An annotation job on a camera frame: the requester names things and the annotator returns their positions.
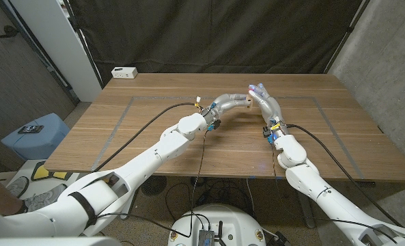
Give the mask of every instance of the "black device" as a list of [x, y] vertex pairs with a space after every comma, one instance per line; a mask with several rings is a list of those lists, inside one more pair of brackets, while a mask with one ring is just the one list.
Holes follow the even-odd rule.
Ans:
[[44, 126], [24, 126], [17, 133], [18, 134], [39, 133], [43, 128]]

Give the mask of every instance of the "black strap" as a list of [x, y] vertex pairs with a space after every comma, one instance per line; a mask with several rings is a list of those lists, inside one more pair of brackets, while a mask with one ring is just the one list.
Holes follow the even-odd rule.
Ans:
[[85, 228], [89, 227], [90, 225], [94, 225], [96, 223], [96, 215], [94, 214], [94, 209], [92, 205], [85, 199], [85, 197], [79, 193], [79, 192], [74, 192], [70, 194], [76, 201], [79, 202], [79, 204], [84, 208], [85, 212], [87, 213], [88, 216], [88, 222]]

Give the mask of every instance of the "bolt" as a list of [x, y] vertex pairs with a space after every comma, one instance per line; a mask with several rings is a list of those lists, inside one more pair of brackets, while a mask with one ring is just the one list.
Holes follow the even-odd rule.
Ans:
[[170, 239], [171, 239], [172, 241], [175, 241], [175, 239], [177, 239], [177, 237], [178, 237], [178, 234], [177, 234], [176, 232], [172, 232], [172, 233], [170, 234]]

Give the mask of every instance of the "wooden table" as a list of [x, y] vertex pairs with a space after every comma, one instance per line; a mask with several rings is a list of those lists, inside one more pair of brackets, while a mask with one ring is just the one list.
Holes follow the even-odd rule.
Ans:
[[[250, 83], [263, 83], [279, 102], [286, 123], [319, 137], [355, 179], [405, 182], [405, 157], [329, 74], [138, 74], [135, 79], [112, 79], [45, 166], [51, 171], [89, 172], [166, 107], [193, 103], [196, 96], [203, 98], [201, 105], [206, 107], [224, 93], [246, 94]], [[167, 127], [196, 110], [186, 105], [168, 111], [103, 169], [125, 164], [156, 143]], [[235, 108], [221, 120], [221, 126], [207, 134], [201, 176], [274, 178], [260, 108]], [[300, 130], [290, 132], [323, 178], [347, 179], [315, 140]], [[198, 135], [183, 155], [165, 163], [156, 174], [195, 176], [202, 139]], [[276, 176], [285, 177], [284, 169], [275, 166]]]

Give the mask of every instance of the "gray wall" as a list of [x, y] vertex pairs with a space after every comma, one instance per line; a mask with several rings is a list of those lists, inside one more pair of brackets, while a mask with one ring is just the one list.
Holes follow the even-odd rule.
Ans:
[[[372, 0], [329, 73], [405, 154], [405, 1]], [[378, 184], [368, 192], [405, 226], [404, 186]], [[366, 204], [366, 211], [382, 219]], [[324, 245], [344, 244], [331, 241], [336, 237], [332, 231], [320, 231]]]

